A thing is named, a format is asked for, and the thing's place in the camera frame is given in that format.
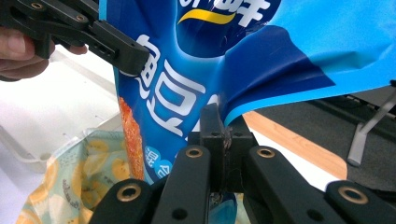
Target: orange snack image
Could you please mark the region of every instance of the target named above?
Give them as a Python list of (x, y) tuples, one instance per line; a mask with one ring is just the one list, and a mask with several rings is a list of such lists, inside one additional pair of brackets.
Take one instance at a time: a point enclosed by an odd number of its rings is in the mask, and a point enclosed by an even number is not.
[(132, 178), (143, 180), (143, 149), (140, 127), (134, 120), (131, 107), (122, 97), (120, 97), (120, 112)]

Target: yellow swoosh logo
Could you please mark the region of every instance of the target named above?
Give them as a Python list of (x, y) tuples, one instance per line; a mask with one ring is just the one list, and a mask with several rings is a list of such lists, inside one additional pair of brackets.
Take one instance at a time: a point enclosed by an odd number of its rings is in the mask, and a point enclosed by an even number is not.
[(184, 20), (187, 19), (196, 19), (200, 21), (209, 21), (213, 22), (215, 24), (226, 24), (230, 21), (233, 20), (233, 17), (235, 17), (235, 13), (231, 15), (222, 15), (216, 12), (212, 11), (206, 11), (202, 9), (193, 9), (188, 11), (186, 14), (183, 15), (183, 17), (180, 18), (178, 23), (181, 23)]

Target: screw hole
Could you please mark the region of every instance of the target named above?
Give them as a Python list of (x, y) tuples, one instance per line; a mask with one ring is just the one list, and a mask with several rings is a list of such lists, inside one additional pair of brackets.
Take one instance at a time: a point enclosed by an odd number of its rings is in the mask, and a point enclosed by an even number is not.
[(273, 158), (275, 156), (275, 152), (268, 148), (259, 148), (257, 150), (257, 154), (266, 159)]
[(306, 213), (312, 220), (315, 220), (315, 221), (323, 221), (324, 220), (323, 215), (320, 212), (318, 212), (317, 210), (309, 209), (308, 211), (306, 211)]
[(203, 151), (199, 148), (190, 148), (189, 150), (186, 151), (186, 155), (190, 158), (198, 158), (201, 157), (203, 154)]
[(39, 4), (39, 3), (32, 3), (31, 6), (32, 6), (34, 9), (42, 9), (42, 8), (43, 8), (43, 5), (41, 5), (41, 4)]
[(338, 193), (347, 201), (357, 204), (366, 204), (369, 202), (367, 196), (360, 190), (352, 187), (343, 186), (338, 189)]
[(236, 137), (241, 137), (241, 136), (243, 136), (242, 133), (234, 133), (233, 135), (236, 136)]
[(172, 213), (172, 218), (176, 220), (183, 220), (186, 219), (186, 217), (187, 217), (187, 211), (182, 208), (175, 209)]
[(78, 15), (78, 16), (76, 16), (76, 19), (77, 19), (78, 21), (85, 21), (85, 17), (84, 17), (83, 15)]
[(119, 189), (117, 192), (117, 198), (121, 202), (127, 203), (139, 197), (141, 190), (142, 189), (137, 184), (129, 184)]

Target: potato chip image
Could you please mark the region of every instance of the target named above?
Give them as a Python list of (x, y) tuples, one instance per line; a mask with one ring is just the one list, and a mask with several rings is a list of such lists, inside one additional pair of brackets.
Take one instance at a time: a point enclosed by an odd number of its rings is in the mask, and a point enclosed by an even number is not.
[(44, 183), (46, 185), (47, 190), (51, 190), (53, 185), (55, 184), (56, 178), (59, 172), (59, 162), (54, 161), (50, 166), (47, 167), (47, 172), (44, 176)]
[(134, 120), (131, 107), (126, 104), (122, 97), (120, 97), (120, 113), (131, 176), (143, 180), (143, 149), (140, 127)]
[(81, 200), (84, 206), (93, 210), (99, 204), (102, 198), (98, 195), (96, 190), (87, 190), (81, 192)]
[(96, 155), (90, 155), (85, 161), (84, 173), (87, 176), (92, 176), (103, 171), (104, 164), (108, 158), (108, 153), (100, 153)]
[(107, 143), (100, 139), (91, 140), (85, 148), (87, 148), (90, 154), (108, 152)]
[(81, 223), (89, 223), (93, 211), (90, 209), (86, 208), (84, 205), (81, 206), (81, 209), (79, 211), (79, 220), (81, 220)]
[(72, 177), (71, 177), (71, 188), (73, 192), (79, 197), (81, 195), (81, 189), (82, 189), (82, 180), (84, 179), (84, 175), (82, 172), (82, 169), (84, 167), (84, 162), (81, 161), (78, 163), (76, 168), (73, 171)]
[(40, 218), (30, 210), (22, 209), (17, 219), (17, 224), (38, 224), (41, 223)]
[(42, 184), (29, 195), (27, 203), (36, 205), (46, 200), (48, 196), (49, 191), (47, 190), (46, 186)]
[(111, 164), (111, 172), (118, 180), (127, 179), (130, 176), (128, 162), (116, 158)]
[(108, 186), (106, 186), (105, 184), (102, 184), (99, 181), (94, 181), (92, 183), (92, 188), (94, 191), (97, 192), (97, 194), (99, 195), (101, 200), (105, 197), (105, 195), (107, 194), (107, 192), (109, 190)]

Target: wooden surface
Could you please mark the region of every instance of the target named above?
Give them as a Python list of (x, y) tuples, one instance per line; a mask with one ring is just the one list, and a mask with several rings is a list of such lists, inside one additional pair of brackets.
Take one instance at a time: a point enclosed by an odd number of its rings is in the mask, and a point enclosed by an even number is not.
[(347, 179), (347, 164), (339, 156), (308, 139), (251, 111), (244, 115), (247, 126), (285, 147), (294, 154), (340, 179)]

